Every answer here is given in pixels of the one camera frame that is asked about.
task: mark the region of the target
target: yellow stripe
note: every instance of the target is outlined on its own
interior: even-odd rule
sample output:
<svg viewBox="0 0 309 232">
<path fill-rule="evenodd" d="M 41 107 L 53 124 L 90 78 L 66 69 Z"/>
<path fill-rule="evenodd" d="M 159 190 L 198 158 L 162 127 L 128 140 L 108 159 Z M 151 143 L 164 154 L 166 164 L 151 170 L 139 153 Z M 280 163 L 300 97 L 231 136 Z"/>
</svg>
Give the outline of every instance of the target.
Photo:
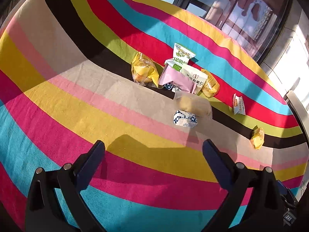
<svg viewBox="0 0 309 232">
<path fill-rule="evenodd" d="M 92 12 L 87 0 L 71 0 L 78 16 L 91 34 L 105 47 L 129 64 L 137 51 L 120 39 L 105 23 Z"/>
<path fill-rule="evenodd" d="M 248 127 L 249 129 L 253 129 L 257 125 L 258 127 L 263 127 L 266 134 L 279 138 L 288 138 L 302 133 L 299 126 L 291 128 L 276 127 L 270 124 L 266 124 L 248 115 L 234 114 L 231 107 L 214 97 L 208 100 L 214 108 L 225 113 L 226 115 L 230 116 L 231 118 Z"/>
<path fill-rule="evenodd" d="M 238 58 L 245 66 L 252 70 L 255 74 L 266 81 L 270 86 L 275 88 L 273 82 L 268 78 L 265 72 L 258 66 L 258 64 L 239 46 L 239 44 L 224 34 L 222 31 L 212 26 L 205 20 L 183 10 L 177 6 L 161 0 L 133 0 L 135 2 L 144 3 L 149 6 L 158 8 L 167 14 L 170 14 L 187 25 L 197 29 L 204 35 L 210 37 L 218 46 L 230 50 L 233 56 Z"/>
<path fill-rule="evenodd" d="M 105 142 L 107 150 L 139 165 L 182 177 L 216 182 L 202 153 L 145 132 L 108 115 L 55 87 L 33 68 L 4 32 L 0 69 L 50 117 L 87 141 Z M 304 166 L 276 172 L 285 180 Z"/>
<path fill-rule="evenodd" d="M 109 27 L 107 27 L 102 21 L 100 21 L 93 14 L 86 0 L 71 0 L 71 2 L 75 7 L 76 11 L 78 12 L 78 15 L 83 21 L 84 25 L 92 33 L 92 35 L 96 39 L 98 39 L 100 43 L 105 45 L 108 49 L 110 49 L 120 58 L 125 60 L 127 63 L 131 63 L 137 51 L 132 47 L 130 47 L 128 44 L 126 44 L 123 40 L 121 40 Z M 244 118 L 239 114 L 238 115 L 231 114 L 231 112 L 229 111 L 229 107 L 227 105 L 225 105 L 222 102 L 218 104 L 218 102 L 220 101 L 215 98 L 213 98 L 212 101 L 213 101 L 212 106 L 224 112 L 225 114 L 229 115 L 230 117 L 234 118 L 236 121 L 238 121 L 239 123 L 243 124 L 244 126 L 250 129 L 253 129 L 253 127 L 255 127 L 256 125 L 263 126 L 265 127 L 264 130 L 266 134 L 284 138 L 295 136 L 301 133 L 299 126 L 288 129 L 275 127 L 249 116 L 245 116 Z"/>
<path fill-rule="evenodd" d="M 305 173 L 307 163 L 300 164 L 280 171 L 274 171 L 274 175 L 277 180 L 286 181 L 298 176 L 302 176 Z"/>
</svg>

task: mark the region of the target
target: pink stripe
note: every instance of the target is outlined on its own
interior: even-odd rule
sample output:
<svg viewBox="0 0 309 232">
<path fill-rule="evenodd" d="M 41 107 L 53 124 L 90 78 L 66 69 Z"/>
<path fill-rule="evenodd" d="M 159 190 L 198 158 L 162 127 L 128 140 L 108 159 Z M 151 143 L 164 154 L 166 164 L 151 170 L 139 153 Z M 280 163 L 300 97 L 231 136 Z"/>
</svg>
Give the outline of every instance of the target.
<svg viewBox="0 0 309 232">
<path fill-rule="evenodd" d="M 233 161 L 235 163 L 236 162 L 242 162 L 243 164 L 250 166 L 251 168 L 258 169 L 258 170 L 261 169 L 261 168 L 267 167 L 267 166 L 271 167 L 271 164 L 261 163 L 257 160 L 251 159 L 249 157 L 235 153 L 235 152 L 228 150 L 228 149 L 225 149 L 225 148 L 224 149 L 220 148 L 220 151 L 227 153 L 233 159 Z"/>
<path fill-rule="evenodd" d="M 133 0 L 124 0 L 124 1 L 135 11 L 159 19 L 168 26 L 178 30 L 179 32 L 188 36 L 195 42 L 201 44 L 209 51 L 211 51 L 214 55 L 224 58 L 234 69 L 239 71 L 240 74 L 249 79 L 252 83 L 256 84 L 258 87 L 263 89 L 273 98 L 278 100 L 281 104 L 286 104 L 284 99 L 273 87 L 271 87 L 266 81 L 264 81 L 261 77 L 256 75 L 253 71 L 251 71 L 238 58 L 233 56 L 229 49 L 218 46 L 210 37 L 204 35 L 197 29 L 187 25 L 180 19 L 170 14 L 167 14 L 160 9 L 157 9 L 155 7 L 143 3 L 138 3 Z"/>
<path fill-rule="evenodd" d="M 39 54 L 28 37 L 24 33 L 21 25 L 16 17 L 13 17 L 7 27 L 7 33 L 13 40 L 16 47 L 24 55 L 24 57 L 31 62 L 36 70 L 46 79 L 56 76 L 56 72 L 48 65 L 45 59 Z"/>
<path fill-rule="evenodd" d="M 32 65 L 42 75 L 45 76 L 46 79 L 55 76 L 50 79 L 50 82 L 52 84 L 72 94 L 73 96 L 87 102 L 88 104 L 114 117 L 117 117 L 118 119 L 125 121 L 126 123 L 134 125 L 138 128 L 141 128 L 147 132 L 153 133 L 160 137 L 174 141 L 181 145 L 188 146 L 199 151 L 201 150 L 203 140 L 193 136 L 188 137 L 188 134 L 185 132 L 181 132 L 168 125 L 155 121 L 147 116 L 144 116 L 122 105 L 119 105 L 113 101 L 110 101 L 101 95 L 95 94 L 90 90 L 87 90 L 77 84 L 74 84 L 73 82 L 67 80 L 66 78 L 63 78 L 60 75 L 56 76 L 56 73 L 52 70 L 52 68 L 48 65 L 45 59 L 40 55 L 40 53 L 33 47 L 31 42 L 28 40 L 18 21 L 14 20 L 13 22 L 14 24 L 10 24 L 10 27 L 8 28 L 8 33 L 11 39 L 16 44 L 17 48 L 32 63 Z M 251 167 L 257 169 L 261 168 L 261 166 L 262 167 L 271 166 L 269 164 L 260 163 L 259 161 L 253 160 L 249 157 L 233 153 L 232 151 L 229 151 L 227 149 L 225 149 L 224 152 L 228 153 L 232 158 L 237 158 L 237 160 L 235 161 L 242 161 L 246 165 L 250 165 Z M 289 162 L 284 163 L 281 167 L 280 165 L 275 166 L 276 168 L 280 169 L 274 169 L 274 170 L 281 170 L 291 167 Z"/>
<path fill-rule="evenodd" d="M 25 230 L 27 198 L 17 189 L 0 162 L 0 201 L 17 226 Z"/>
<path fill-rule="evenodd" d="M 3 72 L 0 97 L 21 130 L 59 166 L 74 162 L 92 146 L 43 112 Z M 227 193 L 218 183 L 162 173 L 107 151 L 91 185 L 129 201 L 181 210 L 217 209 Z"/>
<path fill-rule="evenodd" d="M 142 115 L 138 112 L 130 110 L 120 104 L 117 104 L 99 94 L 96 94 L 88 89 L 85 89 L 66 78 L 58 75 L 48 80 L 53 85 L 64 90 L 65 92 L 77 97 L 78 99 L 106 112 L 113 117 L 121 119 L 122 121 L 138 127 L 146 132 L 153 133 L 162 138 L 168 139 L 183 146 L 188 146 L 201 151 L 203 140 L 197 137 L 189 137 L 188 133 L 179 131 L 169 125 L 160 123 L 152 118 Z"/>
<path fill-rule="evenodd" d="M 283 169 L 287 169 L 287 168 L 291 168 L 291 167 L 295 167 L 295 166 L 304 164 L 307 161 L 308 161 L 308 158 L 303 157 L 303 158 L 299 158 L 299 159 L 295 159 L 295 160 L 290 160 L 290 161 L 282 163 L 282 164 L 272 165 L 271 167 L 274 171 L 279 171 L 279 170 L 283 170 Z"/>
</svg>

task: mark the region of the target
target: pink snack package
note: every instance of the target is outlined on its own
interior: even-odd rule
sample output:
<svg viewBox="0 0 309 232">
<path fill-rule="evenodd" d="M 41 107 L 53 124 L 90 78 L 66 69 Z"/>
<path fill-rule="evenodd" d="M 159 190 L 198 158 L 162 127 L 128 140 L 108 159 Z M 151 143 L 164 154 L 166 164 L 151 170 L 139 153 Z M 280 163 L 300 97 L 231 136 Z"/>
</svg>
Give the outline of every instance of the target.
<svg viewBox="0 0 309 232">
<path fill-rule="evenodd" d="M 193 93 L 196 87 L 196 84 L 191 79 L 183 75 L 181 72 L 175 70 L 168 64 L 165 64 L 164 70 L 159 79 L 159 85 L 165 85 L 167 83 L 171 83 L 179 87 L 180 90 L 189 93 Z"/>
</svg>

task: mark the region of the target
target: wall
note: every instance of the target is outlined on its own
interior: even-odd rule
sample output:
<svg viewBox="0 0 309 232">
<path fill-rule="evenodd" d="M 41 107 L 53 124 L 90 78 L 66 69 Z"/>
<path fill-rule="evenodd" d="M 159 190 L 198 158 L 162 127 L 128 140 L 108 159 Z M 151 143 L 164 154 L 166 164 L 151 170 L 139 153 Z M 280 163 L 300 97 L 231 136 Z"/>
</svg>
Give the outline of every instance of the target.
<svg viewBox="0 0 309 232">
<path fill-rule="evenodd" d="M 284 96 L 288 90 L 294 90 L 307 111 L 309 110 L 309 54 L 305 41 L 308 34 L 309 20 L 297 0 L 293 0 L 285 27 L 261 65 L 279 93 Z"/>
</svg>

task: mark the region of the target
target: striped tablecloth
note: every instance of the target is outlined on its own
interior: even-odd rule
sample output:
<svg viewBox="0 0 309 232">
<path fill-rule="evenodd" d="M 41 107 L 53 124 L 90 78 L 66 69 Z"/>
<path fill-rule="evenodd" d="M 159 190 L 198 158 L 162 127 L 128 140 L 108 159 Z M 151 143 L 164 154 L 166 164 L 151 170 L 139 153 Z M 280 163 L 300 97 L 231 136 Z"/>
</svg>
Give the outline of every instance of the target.
<svg viewBox="0 0 309 232">
<path fill-rule="evenodd" d="M 227 194 L 203 158 L 207 138 L 297 191 L 308 148 L 296 119 L 253 59 L 203 19 L 160 0 L 22 0 L 0 36 L 0 201 L 21 228 L 35 169 L 74 162 L 97 139 L 105 159 L 81 194 L 107 231 L 200 231 Z M 141 87 L 130 72 L 137 51 L 162 65 L 175 42 L 220 84 L 213 119 L 193 129 L 173 124 L 171 91 Z M 234 93 L 246 116 L 232 113 Z"/>
</svg>

